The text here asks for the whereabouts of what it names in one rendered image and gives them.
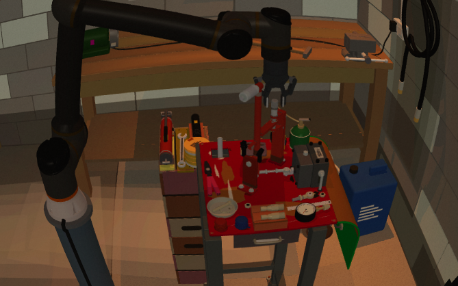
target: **green machine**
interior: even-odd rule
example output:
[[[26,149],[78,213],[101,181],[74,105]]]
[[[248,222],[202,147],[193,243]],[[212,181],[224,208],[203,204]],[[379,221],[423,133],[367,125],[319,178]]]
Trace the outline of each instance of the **green machine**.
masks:
[[[84,34],[84,53],[82,58],[106,55],[110,48],[118,46],[119,32],[107,28],[86,30]]]
[[[310,121],[310,118],[299,118],[299,123],[290,129],[289,143],[291,149],[294,149],[296,145],[307,145],[310,142],[310,130],[303,124],[305,121]]]

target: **red table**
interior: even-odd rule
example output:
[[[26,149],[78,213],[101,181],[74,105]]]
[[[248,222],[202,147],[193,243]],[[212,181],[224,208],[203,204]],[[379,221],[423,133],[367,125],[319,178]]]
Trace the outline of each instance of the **red table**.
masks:
[[[271,142],[270,140],[261,140],[261,142],[266,143],[266,148],[270,153]],[[207,195],[207,179],[203,171],[204,161],[207,161],[212,168],[212,176],[220,190],[228,188],[227,182],[224,182],[222,179],[222,164],[227,162],[228,166],[233,171],[233,180],[230,181],[230,186],[232,191],[238,190],[239,184],[242,184],[242,164],[243,157],[241,156],[240,141],[229,141],[223,142],[223,148],[229,149],[229,156],[225,158],[213,158],[210,154],[211,151],[218,150],[217,142],[201,143],[200,144],[200,157],[202,169],[199,169],[198,172],[202,172],[203,185],[204,185],[204,197],[205,204],[207,205],[210,200],[213,198],[219,197],[215,192],[211,196]],[[262,158],[262,162],[259,163],[259,170],[274,170],[282,169],[285,167],[291,167],[292,165],[292,151],[287,143],[285,146],[284,153],[285,162],[282,165],[277,165],[272,163],[267,158]],[[219,173],[219,177],[215,173],[215,167]],[[272,233],[275,231],[287,231],[294,229],[307,229],[314,228],[319,226],[327,226],[330,224],[336,224],[337,218],[332,207],[328,210],[317,211],[316,217],[311,222],[299,222],[294,217],[295,210],[287,211],[287,207],[296,206],[301,203],[319,203],[323,201],[329,201],[329,193],[325,187],[325,182],[323,183],[322,191],[326,193],[324,198],[317,197],[312,199],[303,199],[302,201],[292,202],[292,199],[299,196],[305,195],[307,192],[314,192],[318,190],[318,187],[305,187],[298,189],[293,181],[291,181],[292,175],[284,176],[282,173],[268,173],[260,174],[257,186],[253,193],[249,193],[249,187],[244,186],[243,191],[246,193],[244,195],[244,200],[238,202],[238,210],[230,218],[226,218],[228,229],[224,232],[219,232],[214,228],[214,220],[216,219],[208,210],[207,214],[207,223],[209,226],[209,234],[211,236],[226,236],[226,235],[248,235],[253,233]],[[288,220],[288,226],[286,229],[273,229],[271,231],[254,231],[253,229],[253,219],[251,217],[251,208],[247,209],[244,207],[246,203],[253,205],[273,205],[273,204],[285,204],[285,214]],[[249,228],[246,230],[239,230],[235,227],[235,220],[238,216],[246,216],[249,222]]]

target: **green bottle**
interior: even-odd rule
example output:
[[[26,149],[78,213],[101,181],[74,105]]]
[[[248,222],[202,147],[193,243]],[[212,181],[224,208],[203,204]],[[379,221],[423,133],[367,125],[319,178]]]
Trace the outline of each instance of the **green bottle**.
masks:
[[[289,145],[294,149],[296,145],[306,145],[310,142],[310,130],[303,124],[303,121],[310,121],[310,118],[299,118],[299,123],[290,129]]]

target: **wall outlet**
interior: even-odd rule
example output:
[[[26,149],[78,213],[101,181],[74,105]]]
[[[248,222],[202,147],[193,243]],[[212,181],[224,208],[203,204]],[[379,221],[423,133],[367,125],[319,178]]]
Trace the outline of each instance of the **wall outlet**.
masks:
[[[402,30],[402,21],[399,18],[393,18],[393,21],[396,22],[396,34],[399,36],[402,40],[404,40],[404,34]],[[405,36],[407,37],[409,35],[409,27],[405,26]]]

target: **wooden workbench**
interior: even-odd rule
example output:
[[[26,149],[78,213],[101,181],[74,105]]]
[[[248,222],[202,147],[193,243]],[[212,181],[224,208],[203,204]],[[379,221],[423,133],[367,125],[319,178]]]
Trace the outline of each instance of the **wooden workbench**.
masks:
[[[343,45],[344,34],[352,31],[365,34],[357,23],[292,20],[293,38]],[[170,42],[122,31],[119,36],[120,48]],[[308,59],[303,59],[300,54],[291,54],[289,75],[296,76],[300,83],[340,82],[340,101],[348,106],[351,113],[355,83],[370,83],[360,161],[375,159],[381,132],[387,71],[393,68],[391,60],[382,53],[370,57],[388,59],[387,64],[347,62],[338,46],[303,40],[292,40],[292,46],[310,46],[313,50]],[[81,97],[84,117],[90,120],[96,114],[92,96],[195,86],[252,84],[253,77],[262,75],[262,68],[260,48],[255,46],[246,57],[236,61],[227,60],[216,51],[190,44],[128,51],[111,50],[107,55],[83,60]]]

